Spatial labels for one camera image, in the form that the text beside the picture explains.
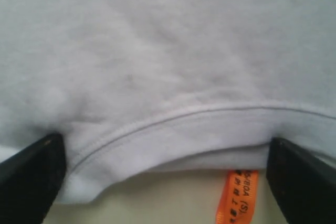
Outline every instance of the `clothing tag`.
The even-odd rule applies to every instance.
[[[219,202],[216,224],[249,224],[252,220],[259,173],[257,170],[229,171]]]

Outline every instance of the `white fabric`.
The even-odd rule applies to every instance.
[[[59,200],[146,170],[336,160],[336,0],[0,0],[0,159],[66,137]]]

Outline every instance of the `white t-shirt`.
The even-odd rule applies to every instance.
[[[0,0],[0,160],[66,138],[59,200],[147,170],[336,161],[336,0]]]

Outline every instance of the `orange label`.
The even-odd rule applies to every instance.
[[[216,224],[249,224],[257,199],[257,170],[229,171],[219,202]]]

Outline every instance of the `beige background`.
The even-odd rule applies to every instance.
[[[214,224],[226,173],[143,174],[112,186],[81,206],[53,206],[45,224]],[[265,173],[252,224],[285,224]]]

